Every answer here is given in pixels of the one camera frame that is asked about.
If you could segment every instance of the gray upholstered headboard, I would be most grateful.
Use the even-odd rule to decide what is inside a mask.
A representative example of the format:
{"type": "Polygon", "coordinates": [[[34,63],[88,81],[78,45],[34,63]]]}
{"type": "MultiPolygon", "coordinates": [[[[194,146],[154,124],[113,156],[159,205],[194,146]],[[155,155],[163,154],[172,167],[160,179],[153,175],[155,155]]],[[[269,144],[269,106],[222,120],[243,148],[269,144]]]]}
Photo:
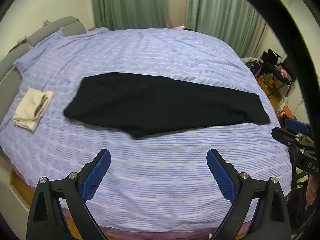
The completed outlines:
{"type": "Polygon", "coordinates": [[[21,83],[21,76],[13,66],[13,62],[60,28],[63,28],[65,36],[87,33],[78,19],[72,16],[64,17],[33,33],[24,43],[11,49],[0,62],[0,123],[17,95],[21,83]]]}

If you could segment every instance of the black cloth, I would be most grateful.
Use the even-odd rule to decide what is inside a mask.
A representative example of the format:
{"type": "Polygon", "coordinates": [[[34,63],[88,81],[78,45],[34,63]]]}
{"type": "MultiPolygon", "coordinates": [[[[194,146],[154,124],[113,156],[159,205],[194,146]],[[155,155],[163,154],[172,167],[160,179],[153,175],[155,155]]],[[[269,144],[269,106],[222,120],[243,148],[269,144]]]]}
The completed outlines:
{"type": "Polygon", "coordinates": [[[238,123],[270,123],[259,96],[161,76],[106,73],[82,79],[64,115],[135,138],[238,123]]]}

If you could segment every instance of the cream cloth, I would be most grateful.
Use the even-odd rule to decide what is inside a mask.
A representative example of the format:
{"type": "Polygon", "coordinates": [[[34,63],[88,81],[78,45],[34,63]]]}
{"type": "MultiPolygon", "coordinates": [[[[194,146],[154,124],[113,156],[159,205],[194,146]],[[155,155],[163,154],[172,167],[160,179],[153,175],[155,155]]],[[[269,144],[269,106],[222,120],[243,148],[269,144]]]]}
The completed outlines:
{"type": "Polygon", "coordinates": [[[52,98],[51,91],[29,88],[14,113],[13,123],[34,132],[52,98]]]}

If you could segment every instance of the black bag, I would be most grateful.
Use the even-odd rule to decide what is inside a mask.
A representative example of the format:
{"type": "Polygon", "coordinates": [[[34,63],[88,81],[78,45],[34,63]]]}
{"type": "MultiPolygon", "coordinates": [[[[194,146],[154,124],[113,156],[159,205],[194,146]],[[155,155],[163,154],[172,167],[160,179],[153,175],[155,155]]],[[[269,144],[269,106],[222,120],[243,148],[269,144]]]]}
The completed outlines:
{"type": "Polygon", "coordinates": [[[263,62],[268,62],[272,65],[277,65],[279,57],[280,56],[273,52],[272,49],[268,49],[268,52],[263,52],[261,59],[263,60],[263,62]]]}
{"type": "Polygon", "coordinates": [[[303,231],[315,214],[319,198],[314,201],[313,205],[306,208],[307,185],[308,181],[306,180],[301,188],[292,189],[286,197],[292,234],[299,234],[303,231]]]}

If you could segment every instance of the bolt head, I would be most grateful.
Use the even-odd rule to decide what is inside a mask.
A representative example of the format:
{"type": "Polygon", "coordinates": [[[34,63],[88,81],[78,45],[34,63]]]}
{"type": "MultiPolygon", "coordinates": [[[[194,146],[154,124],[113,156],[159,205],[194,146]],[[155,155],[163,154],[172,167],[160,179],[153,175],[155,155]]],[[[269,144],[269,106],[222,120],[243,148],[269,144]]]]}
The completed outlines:
{"type": "Polygon", "coordinates": [[[276,177],[271,177],[271,181],[273,182],[273,183],[278,183],[278,179],[276,178],[276,177]]]}
{"type": "Polygon", "coordinates": [[[70,179],[75,179],[77,176],[78,176],[78,173],[76,173],[76,172],[72,172],[69,174],[70,179]]]}
{"type": "Polygon", "coordinates": [[[41,184],[44,184],[46,181],[47,181],[47,178],[46,178],[46,177],[42,177],[42,178],[39,180],[39,182],[40,182],[41,184]]]}
{"type": "Polygon", "coordinates": [[[249,178],[249,174],[246,173],[246,172],[241,172],[240,173],[240,177],[243,178],[243,179],[247,179],[247,178],[249,178]]]}

